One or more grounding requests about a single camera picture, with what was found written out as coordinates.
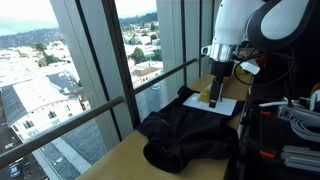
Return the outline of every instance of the table surface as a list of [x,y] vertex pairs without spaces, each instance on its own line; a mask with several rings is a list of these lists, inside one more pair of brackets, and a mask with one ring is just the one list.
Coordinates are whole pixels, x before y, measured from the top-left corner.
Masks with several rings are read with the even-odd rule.
[[[250,75],[239,75],[249,82]],[[213,76],[203,75],[191,86],[191,89],[202,91],[210,83]],[[222,97],[236,100],[245,100],[248,86],[238,82],[233,76],[226,78],[222,90]],[[234,116],[229,126],[237,128],[241,113]],[[145,159],[143,148],[148,139],[138,131],[132,132],[121,143],[111,149],[105,156],[92,165],[78,179],[223,179],[227,170],[228,159],[196,159],[189,162],[188,166],[179,174],[162,171]]]

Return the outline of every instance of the black cloth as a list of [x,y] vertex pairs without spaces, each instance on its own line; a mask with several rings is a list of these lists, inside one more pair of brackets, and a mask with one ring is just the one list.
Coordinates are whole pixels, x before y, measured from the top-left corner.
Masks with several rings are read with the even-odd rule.
[[232,116],[182,105],[194,92],[181,87],[178,98],[159,112],[151,112],[138,126],[149,139],[144,156],[155,167],[179,173],[192,159],[224,159],[238,152],[237,132],[226,122],[243,102],[237,102]]

